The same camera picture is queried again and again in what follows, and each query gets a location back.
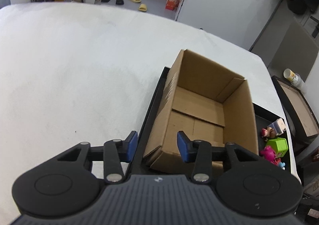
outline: tiled floor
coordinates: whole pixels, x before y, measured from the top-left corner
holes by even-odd
[[[124,5],[116,5],[116,0],[110,0],[108,3],[101,3],[101,1],[95,1],[95,4],[100,4],[101,6],[105,5],[113,5],[113,6],[120,6],[125,9],[137,11],[138,7],[140,6],[139,3],[133,3],[130,0],[124,0]],[[142,0],[141,3],[146,4],[147,12],[158,16],[162,16],[171,20],[174,20],[175,12],[165,9],[166,0]]]

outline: metal screw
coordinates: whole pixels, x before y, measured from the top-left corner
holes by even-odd
[[[197,173],[193,176],[193,178],[197,182],[206,182],[209,179],[209,175],[205,173]]]
[[[122,176],[119,173],[111,173],[106,176],[106,180],[109,182],[118,182],[122,179]]]

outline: brown toy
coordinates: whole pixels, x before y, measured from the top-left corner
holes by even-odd
[[[277,135],[275,129],[271,128],[271,127],[267,127],[267,129],[262,128],[261,129],[261,136],[266,138],[266,140],[268,139],[273,139],[275,138]]]

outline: orange box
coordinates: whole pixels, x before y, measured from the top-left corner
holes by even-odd
[[[165,9],[173,11],[177,3],[178,3],[178,0],[167,0]]]

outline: white logo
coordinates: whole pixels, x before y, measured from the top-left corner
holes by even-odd
[[[162,181],[163,181],[163,178],[157,177],[157,178],[154,179],[154,181],[155,181],[155,182],[162,182]]]

